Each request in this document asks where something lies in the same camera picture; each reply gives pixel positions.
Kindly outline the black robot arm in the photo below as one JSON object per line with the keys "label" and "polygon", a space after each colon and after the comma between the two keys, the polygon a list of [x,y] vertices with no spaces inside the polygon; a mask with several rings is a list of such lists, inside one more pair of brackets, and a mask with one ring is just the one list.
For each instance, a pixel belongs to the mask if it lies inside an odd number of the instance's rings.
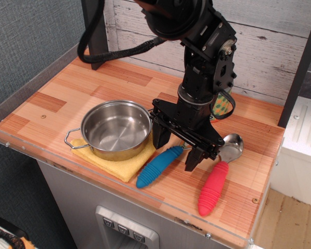
{"label": "black robot arm", "polygon": [[210,117],[218,95],[232,101],[228,90],[235,78],[234,29],[213,8],[212,1],[139,1],[149,28],[163,40],[185,47],[185,74],[176,103],[154,99],[153,144],[164,146],[174,134],[192,146],[186,171],[204,159],[215,159],[224,140]]}

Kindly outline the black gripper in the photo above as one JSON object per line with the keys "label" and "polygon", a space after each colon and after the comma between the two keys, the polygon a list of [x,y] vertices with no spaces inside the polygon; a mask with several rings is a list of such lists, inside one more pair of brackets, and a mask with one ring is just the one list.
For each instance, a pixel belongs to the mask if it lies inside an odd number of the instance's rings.
{"label": "black gripper", "polygon": [[175,135],[192,146],[185,162],[185,171],[192,172],[203,159],[212,159],[224,145],[220,134],[213,128],[210,115],[218,94],[225,96],[225,90],[207,95],[205,99],[192,98],[179,87],[178,100],[172,103],[162,99],[152,101],[153,145],[159,149]]}

